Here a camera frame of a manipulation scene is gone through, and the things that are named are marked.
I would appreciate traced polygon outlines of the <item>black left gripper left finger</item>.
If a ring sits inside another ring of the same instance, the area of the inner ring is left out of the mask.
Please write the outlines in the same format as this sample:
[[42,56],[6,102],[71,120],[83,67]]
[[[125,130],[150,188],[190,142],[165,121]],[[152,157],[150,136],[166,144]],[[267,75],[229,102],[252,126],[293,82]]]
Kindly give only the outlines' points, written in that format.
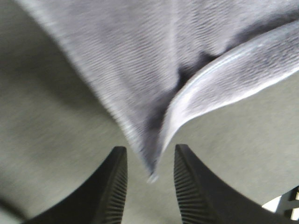
[[114,147],[75,191],[28,224],[120,224],[127,195],[125,147]]

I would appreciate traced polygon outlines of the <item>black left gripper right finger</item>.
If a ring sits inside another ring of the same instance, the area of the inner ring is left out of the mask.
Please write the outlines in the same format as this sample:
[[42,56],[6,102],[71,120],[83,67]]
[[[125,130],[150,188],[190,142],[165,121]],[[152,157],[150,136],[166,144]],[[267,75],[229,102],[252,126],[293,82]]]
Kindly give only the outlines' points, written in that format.
[[185,224],[290,224],[240,194],[214,174],[185,144],[175,146],[174,185]]

